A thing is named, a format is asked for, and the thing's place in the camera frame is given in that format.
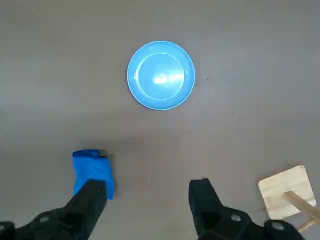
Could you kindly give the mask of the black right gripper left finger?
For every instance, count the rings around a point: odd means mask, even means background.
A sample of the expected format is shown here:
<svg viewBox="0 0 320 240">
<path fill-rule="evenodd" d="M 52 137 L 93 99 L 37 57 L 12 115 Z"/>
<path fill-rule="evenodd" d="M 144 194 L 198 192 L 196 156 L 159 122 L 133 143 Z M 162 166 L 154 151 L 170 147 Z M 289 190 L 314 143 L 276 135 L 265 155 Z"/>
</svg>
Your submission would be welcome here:
<svg viewBox="0 0 320 240">
<path fill-rule="evenodd" d="M 15 227 L 0 223 L 2 240 L 87 240 L 107 203 L 107 184 L 88 180 L 64 206 L 37 215 L 28 224 Z"/>
</svg>

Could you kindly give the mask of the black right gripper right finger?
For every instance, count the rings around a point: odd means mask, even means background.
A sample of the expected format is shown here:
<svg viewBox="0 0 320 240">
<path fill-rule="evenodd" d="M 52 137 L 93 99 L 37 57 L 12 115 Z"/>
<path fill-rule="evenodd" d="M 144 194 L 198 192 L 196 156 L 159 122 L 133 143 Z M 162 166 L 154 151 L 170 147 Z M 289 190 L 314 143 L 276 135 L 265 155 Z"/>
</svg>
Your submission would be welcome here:
<svg viewBox="0 0 320 240">
<path fill-rule="evenodd" d="M 224 206 L 207 178 L 189 182 L 188 201 L 199 240 L 304 239 L 283 220 L 267 220 L 260 226 L 246 212 Z"/>
</svg>

